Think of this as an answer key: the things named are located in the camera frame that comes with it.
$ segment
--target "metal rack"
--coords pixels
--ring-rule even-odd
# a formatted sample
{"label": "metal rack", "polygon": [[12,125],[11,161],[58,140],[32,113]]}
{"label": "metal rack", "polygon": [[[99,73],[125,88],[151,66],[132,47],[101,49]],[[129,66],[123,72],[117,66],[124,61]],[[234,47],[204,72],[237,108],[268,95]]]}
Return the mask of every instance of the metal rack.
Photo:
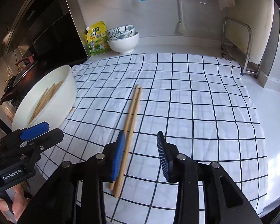
{"label": "metal rack", "polygon": [[[232,22],[238,23],[245,28],[247,28],[248,33],[249,33],[249,39],[248,39],[248,45],[247,45],[247,51],[246,53],[242,52],[238,47],[236,47],[232,42],[226,41],[225,34],[226,34],[226,22],[227,20],[230,20]],[[260,69],[260,64],[258,66],[255,66],[254,63],[250,62],[250,53],[251,53],[251,48],[252,48],[252,42],[253,42],[253,33],[252,29],[250,28],[249,25],[238,21],[234,18],[231,17],[225,17],[223,21],[223,35],[222,35],[222,40],[221,40],[221,50],[222,52],[222,57],[227,53],[229,56],[234,58],[242,67],[241,75],[244,75],[245,73],[247,74],[252,74],[257,78],[259,69]]]}

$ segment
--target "white bowl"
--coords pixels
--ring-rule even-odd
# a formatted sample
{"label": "white bowl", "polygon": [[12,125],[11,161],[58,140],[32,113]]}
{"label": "white bowl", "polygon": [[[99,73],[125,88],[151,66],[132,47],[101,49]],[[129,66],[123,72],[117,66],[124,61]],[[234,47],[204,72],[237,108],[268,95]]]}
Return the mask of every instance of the white bowl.
{"label": "white bowl", "polygon": [[131,30],[124,32],[123,34],[118,34],[115,37],[110,38],[109,40],[120,40],[127,37],[131,37],[133,35],[135,35],[135,27],[133,27]]}
{"label": "white bowl", "polygon": [[133,27],[134,27],[134,25],[130,24],[130,25],[125,25],[125,26],[109,29],[106,31],[106,34],[107,34],[108,38],[110,39],[117,35],[123,34],[126,31],[131,30]]}
{"label": "white bowl", "polygon": [[[41,110],[39,115],[30,123],[30,118],[46,88],[63,80],[54,96]],[[61,66],[45,75],[27,93],[15,114],[12,131],[34,126],[46,121],[50,130],[58,128],[71,111],[77,96],[77,85],[70,66]]]}
{"label": "white bowl", "polygon": [[133,52],[139,41],[138,32],[134,36],[120,39],[120,40],[108,40],[110,48],[120,54],[128,54]]}

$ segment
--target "metal screw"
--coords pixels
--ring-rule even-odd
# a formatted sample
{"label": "metal screw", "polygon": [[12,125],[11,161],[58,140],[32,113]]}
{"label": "metal screw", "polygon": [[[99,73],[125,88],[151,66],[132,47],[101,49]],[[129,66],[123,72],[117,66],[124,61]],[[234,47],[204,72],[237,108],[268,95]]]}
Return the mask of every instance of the metal screw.
{"label": "metal screw", "polygon": [[103,153],[96,154],[96,159],[102,160],[104,158],[105,158],[105,154],[103,154]]}
{"label": "metal screw", "polygon": [[184,155],[184,154],[178,154],[178,155],[177,155],[177,158],[178,158],[179,160],[186,160],[186,155]]}
{"label": "metal screw", "polygon": [[61,166],[64,167],[64,168],[67,168],[71,165],[71,162],[70,161],[64,161]]}
{"label": "metal screw", "polygon": [[213,161],[211,165],[212,165],[213,168],[219,168],[220,167],[220,164],[217,163],[216,161]]}

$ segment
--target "white brush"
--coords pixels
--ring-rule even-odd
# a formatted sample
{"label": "white brush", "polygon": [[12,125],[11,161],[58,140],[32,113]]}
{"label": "white brush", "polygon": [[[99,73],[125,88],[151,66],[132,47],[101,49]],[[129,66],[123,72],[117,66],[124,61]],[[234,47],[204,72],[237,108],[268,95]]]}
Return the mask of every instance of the white brush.
{"label": "white brush", "polygon": [[179,12],[180,12],[180,21],[178,22],[178,27],[177,27],[177,31],[181,34],[185,34],[186,33],[186,26],[184,25],[184,14],[182,11],[182,3],[181,0],[179,0]]}

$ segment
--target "floral patterned bowl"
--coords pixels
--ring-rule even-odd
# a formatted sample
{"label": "floral patterned bowl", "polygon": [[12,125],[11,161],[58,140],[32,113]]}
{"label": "floral patterned bowl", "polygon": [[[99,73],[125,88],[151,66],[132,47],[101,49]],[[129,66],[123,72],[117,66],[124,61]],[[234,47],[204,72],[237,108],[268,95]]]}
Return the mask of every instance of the floral patterned bowl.
{"label": "floral patterned bowl", "polygon": [[110,38],[109,40],[110,41],[112,41],[112,40],[120,40],[120,39],[131,37],[133,35],[135,35],[135,27],[133,27],[131,30],[126,31],[126,32],[124,32],[122,34],[118,34],[115,37]]}
{"label": "floral patterned bowl", "polygon": [[106,31],[108,39],[112,39],[113,37],[116,37],[117,35],[123,34],[126,31],[131,30],[132,28],[134,28],[134,25],[126,25],[126,26],[121,26],[118,28],[114,28],[114,29],[109,29]]}

